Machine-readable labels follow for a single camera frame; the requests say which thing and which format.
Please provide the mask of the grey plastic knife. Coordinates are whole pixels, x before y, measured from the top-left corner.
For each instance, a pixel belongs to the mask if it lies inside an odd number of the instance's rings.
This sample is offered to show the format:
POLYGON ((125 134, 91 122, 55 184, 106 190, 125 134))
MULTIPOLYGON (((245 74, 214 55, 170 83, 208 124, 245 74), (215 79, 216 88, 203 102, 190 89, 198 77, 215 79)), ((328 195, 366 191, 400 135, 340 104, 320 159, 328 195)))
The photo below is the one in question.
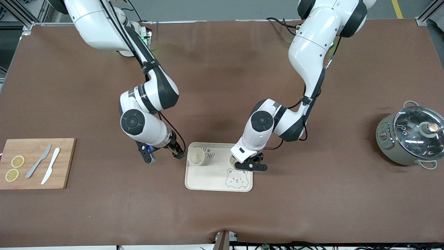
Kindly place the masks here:
POLYGON ((48 145, 48 147, 46 148, 46 150, 43 152, 43 154, 41 155, 41 157, 37 160, 37 162, 34 164, 34 166, 32 166, 32 168, 28 171, 28 173, 25 175, 26 179, 29 179, 32 177, 32 175, 34 174, 34 172, 36 171, 36 169, 38 168, 39 164, 48 156, 49 152, 51 150, 51 144, 48 145))

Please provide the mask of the cream bear print tray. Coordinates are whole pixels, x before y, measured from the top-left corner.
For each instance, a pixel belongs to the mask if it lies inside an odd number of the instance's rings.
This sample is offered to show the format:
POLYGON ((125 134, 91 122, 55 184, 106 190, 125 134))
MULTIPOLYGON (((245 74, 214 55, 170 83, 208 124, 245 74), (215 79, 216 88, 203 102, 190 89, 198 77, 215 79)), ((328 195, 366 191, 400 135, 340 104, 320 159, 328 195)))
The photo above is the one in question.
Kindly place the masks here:
POLYGON ((235 169, 229 162, 229 143, 193 142, 188 149, 200 147, 205 162, 194 166, 187 161, 185 186, 189 190, 249 192, 253 188, 253 173, 235 169))

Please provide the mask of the grey cooking pot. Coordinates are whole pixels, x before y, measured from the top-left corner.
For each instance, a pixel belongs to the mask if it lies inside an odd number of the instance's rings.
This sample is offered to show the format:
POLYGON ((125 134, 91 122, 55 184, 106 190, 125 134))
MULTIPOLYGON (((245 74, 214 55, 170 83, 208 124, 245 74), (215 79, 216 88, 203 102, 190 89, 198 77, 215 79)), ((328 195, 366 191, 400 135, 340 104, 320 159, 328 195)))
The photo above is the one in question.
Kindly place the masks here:
MULTIPOLYGON (((420 106, 420 105, 415 101, 406 101, 402 109, 409 106, 420 106)), ((400 165, 403 166, 418 165, 426 170, 436 169, 438 166, 437 162, 439 159, 423 160, 417 158, 414 155, 407 152, 397 141, 394 133, 394 118, 397 113, 391 114, 379 122, 375 133, 375 138, 379 149, 382 151, 382 153, 384 153, 384 155, 387 158, 400 165)))

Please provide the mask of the white plastic knife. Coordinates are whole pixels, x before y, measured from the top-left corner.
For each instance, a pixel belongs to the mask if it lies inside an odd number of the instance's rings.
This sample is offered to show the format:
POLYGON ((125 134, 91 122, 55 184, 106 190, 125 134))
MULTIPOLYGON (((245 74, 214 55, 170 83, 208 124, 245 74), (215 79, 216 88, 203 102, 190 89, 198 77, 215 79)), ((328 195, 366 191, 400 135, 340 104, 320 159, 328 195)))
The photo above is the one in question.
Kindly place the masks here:
POLYGON ((51 176, 51 174, 53 172, 53 165, 54 165, 54 163, 55 163, 55 161, 56 161, 56 159, 57 159, 57 157, 58 157, 58 155, 60 153, 60 150, 61 150, 60 148, 55 148, 54 149, 54 152, 53 152, 53 155, 51 157, 51 161, 49 163, 48 169, 46 170, 45 176, 43 177, 43 179, 42 179, 42 181, 40 183, 41 185, 44 185, 47 182, 47 180, 49 179, 49 177, 51 176))

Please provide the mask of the green lit base box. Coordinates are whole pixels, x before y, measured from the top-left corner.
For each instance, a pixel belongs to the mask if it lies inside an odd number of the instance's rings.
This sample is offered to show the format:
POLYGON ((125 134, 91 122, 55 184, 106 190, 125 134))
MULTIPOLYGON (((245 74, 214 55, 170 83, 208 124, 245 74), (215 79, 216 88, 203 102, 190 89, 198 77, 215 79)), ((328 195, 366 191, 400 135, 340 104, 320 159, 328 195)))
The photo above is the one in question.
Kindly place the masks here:
POLYGON ((146 46, 150 48, 152 30, 146 26, 140 25, 140 27, 138 28, 138 34, 144 44, 146 44, 146 46))

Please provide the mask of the glass pot lid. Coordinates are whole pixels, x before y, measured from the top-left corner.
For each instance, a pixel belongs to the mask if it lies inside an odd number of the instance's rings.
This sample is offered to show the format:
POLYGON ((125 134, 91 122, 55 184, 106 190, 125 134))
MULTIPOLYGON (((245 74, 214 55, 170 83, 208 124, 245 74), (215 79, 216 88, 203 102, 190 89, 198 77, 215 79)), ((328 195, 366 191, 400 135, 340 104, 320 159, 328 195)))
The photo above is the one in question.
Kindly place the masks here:
POLYGON ((422 106, 401 109, 394 118, 397 141, 410 154, 423 160, 444 157, 444 117, 422 106))

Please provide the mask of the aluminium frame profile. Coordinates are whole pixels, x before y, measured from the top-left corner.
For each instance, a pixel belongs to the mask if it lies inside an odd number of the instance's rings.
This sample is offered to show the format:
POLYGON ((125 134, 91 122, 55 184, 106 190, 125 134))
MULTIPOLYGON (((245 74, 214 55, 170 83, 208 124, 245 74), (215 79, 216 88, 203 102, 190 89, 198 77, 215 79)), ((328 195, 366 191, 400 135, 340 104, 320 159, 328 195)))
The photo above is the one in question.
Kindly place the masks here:
POLYGON ((48 0, 0 0, 0 30, 30 35, 34 24, 44 22, 49 7, 48 0))
POLYGON ((419 16, 415 17, 418 26, 427 26, 427 20, 440 8, 444 6, 444 0, 432 0, 432 2, 422 11, 419 16))

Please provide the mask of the wooden cutting board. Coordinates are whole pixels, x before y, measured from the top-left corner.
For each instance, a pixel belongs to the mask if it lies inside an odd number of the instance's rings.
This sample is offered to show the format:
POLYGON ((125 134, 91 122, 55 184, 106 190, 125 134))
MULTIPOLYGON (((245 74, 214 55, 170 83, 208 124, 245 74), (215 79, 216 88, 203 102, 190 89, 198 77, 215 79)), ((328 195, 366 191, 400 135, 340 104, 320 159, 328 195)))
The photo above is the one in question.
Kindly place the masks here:
POLYGON ((0 190, 41 190, 41 189, 63 189, 66 187, 71 162, 76 147, 75 138, 28 138, 28 139, 8 139, 2 150, 0 160, 0 190), (25 175, 41 157, 48 145, 51 150, 48 156, 39 164, 31 178, 26 179, 25 175), (54 149, 60 148, 60 153, 53 165, 53 172, 47 182, 41 185, 41 181, 48 169, 54 149), (20 168, 13 168, 11 160, 22 155, 25 163, 20 168), (10 169, 18 169, 19 177, 14 182, 7 182, 5 174, 10 169))

